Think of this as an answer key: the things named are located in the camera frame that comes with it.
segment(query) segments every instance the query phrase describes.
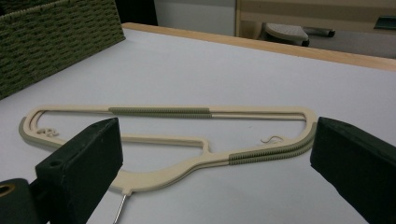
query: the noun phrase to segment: beige plastic hanger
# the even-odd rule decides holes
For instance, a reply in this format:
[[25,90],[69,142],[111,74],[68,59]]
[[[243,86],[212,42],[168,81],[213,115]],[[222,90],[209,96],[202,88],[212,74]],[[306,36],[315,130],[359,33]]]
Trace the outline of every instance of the beige plastic hanger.
[[282,119],[304,120],[305,127],[294,139],[272,136],[258,147],[240,148],[212,153],[206,139],[166,135],[120,135],[121,141],[164,145],[201,147],[200,156],[192,157],[170,167],[149,173],[120,170],[111,187],[120,189],[125,200],[133,192],[160,189],[169,186],[189,173],[206,167],[236,165],[249,162],[280,160],[303,154],[312,147],[317,117],[313,111],[297,106],[142,106],[142,105],[42,105],[23,118],[21,136],[40,144],[60,147],[66,141],[56,137],[54,129],[38,128],[37,123],[46,111],[107,113],[113,115],[165,117],[183,119]]

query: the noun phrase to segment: dark green foam block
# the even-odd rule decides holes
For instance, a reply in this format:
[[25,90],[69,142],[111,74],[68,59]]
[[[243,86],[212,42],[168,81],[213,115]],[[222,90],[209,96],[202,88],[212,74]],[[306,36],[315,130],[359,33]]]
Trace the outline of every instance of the dark green foam block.
[[86,128],[35,171],[50,197],[51,223],[86,223],[122,166],[120,127],[107,119]]
[[350,124],[319,118],[310,160],[369,223],[396,223],[396,147]]

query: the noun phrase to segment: wall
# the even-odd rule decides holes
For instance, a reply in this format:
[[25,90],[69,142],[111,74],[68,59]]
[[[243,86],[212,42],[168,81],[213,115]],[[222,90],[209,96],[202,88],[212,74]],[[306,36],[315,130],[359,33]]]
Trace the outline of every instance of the wall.
[[234,35],[235,0],[154,0],[160,26]]

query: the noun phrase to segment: white surface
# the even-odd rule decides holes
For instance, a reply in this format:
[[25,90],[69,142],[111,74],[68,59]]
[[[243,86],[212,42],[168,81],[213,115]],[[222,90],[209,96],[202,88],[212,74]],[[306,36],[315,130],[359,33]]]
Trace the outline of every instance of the white surface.
[[234,35],[235,0],[154,0],[160,26]]
[[[127,40],[0,101],[0,179],[35,179],[50,154],[18,134],[37,105],[301,105],[396,145],[396,74],[166,35],[125,31]],[[77,134],[103,116],[55,115],[40,127]],[[213,151],[298,134],[301,123],[120,119],[125,133],[207,137]],[[153,171],[199,149],[125,145],[124,168]],[[301,157],[199,170],[166,189],[136,193],[120,223],[364,223]],[[121,196],[109,191],[89,223],[112,223]]]

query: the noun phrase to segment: green wicker basket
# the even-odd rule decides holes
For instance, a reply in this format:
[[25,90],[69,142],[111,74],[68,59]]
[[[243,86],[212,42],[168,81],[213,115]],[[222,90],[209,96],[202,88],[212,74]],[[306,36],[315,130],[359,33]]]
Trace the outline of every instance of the green wicker basket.
[[114,0],[0,0],[0,99],[125,39]]

